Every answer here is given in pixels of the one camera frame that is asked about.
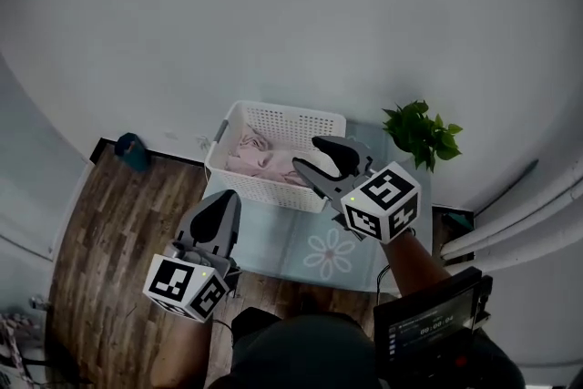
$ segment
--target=pink cloth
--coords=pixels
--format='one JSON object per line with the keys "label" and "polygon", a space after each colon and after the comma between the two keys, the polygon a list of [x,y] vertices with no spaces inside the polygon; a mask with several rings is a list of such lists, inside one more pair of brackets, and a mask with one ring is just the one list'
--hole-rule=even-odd
{"label": "pink cloth", "polygon": [[305,187],[293,168],[296,151],[270,150],[270,143],[249,125],[245,125],[239,146],[229,155],[226,170],[258,179],[279,181]]}

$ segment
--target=person's arm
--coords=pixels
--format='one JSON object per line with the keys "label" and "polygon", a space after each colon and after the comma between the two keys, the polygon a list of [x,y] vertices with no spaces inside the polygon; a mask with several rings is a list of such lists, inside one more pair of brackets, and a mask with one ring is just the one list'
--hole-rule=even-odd
{"label": "person's arm", "polygon": [[212,320],[202,323],[175,317],[152,365],[150,383],[154,387],[202,389],[209,366],[211,334]]}
{"label": "person's arm", "polygon": [[410,230],[387,244],[382,244],[391,265],[399,292],[405,296],[420,291],[450,277],[431,257]]}

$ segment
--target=white laundry basket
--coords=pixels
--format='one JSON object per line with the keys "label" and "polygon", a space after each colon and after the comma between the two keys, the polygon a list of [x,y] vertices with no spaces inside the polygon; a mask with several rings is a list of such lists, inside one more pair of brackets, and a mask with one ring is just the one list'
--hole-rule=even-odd
{"label": "white laundry basket", "polygon": [[243,198],[295,210],[321,212],[325,200],[307,187],[257,179],[225,170],[229,154],[239,144],[244,124],[268,139],[271,148],[305,152],[306,158],[320,169],[337,175],[338,169],[327,155],[314,147],[312,137],[343,137],[346,119],[338,114],[305,108],[237,101],[223,120],[205,160],[212,174],[219,175],[228,188],[234,189]]}

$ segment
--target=wooden floor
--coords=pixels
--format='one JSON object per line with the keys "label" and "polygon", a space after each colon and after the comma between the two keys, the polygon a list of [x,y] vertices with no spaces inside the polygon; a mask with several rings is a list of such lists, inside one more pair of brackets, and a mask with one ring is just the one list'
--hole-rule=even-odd
{"label": "wooden floor", "polygon": [[[94,387],[149,387],[148,373],[173,321],[141,293],[154,253],[174,236],[182,213],[205,189],[203,168],[154,158],[145,174],[106,150],[69,222],[50,300],[48,330],[71,352]],[[322,310],[345,312],[373,332],[375,297],[243,273],[214,318],[230,323],[255,306],[286,317],[310,293]],[[230,331],[213,327],[208,383],[230,368]]]}

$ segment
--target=green plant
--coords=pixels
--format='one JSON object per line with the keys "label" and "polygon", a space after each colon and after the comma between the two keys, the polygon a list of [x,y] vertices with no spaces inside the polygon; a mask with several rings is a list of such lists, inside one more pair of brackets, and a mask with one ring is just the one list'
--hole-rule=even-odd
{"label": "green plant", "polygon": [[414,155],[416,168],[425,163],[433,172],[435,156],[449,160],[462,154],[454,138],[462,128],[454,123],[446,128],[439,114],[432,120],[426,115],[427,110],[425,101],[415,101],[403,108],[397,106],[397,110],[384,109],[389,116],[384,131],[393,137],[399,149]]}

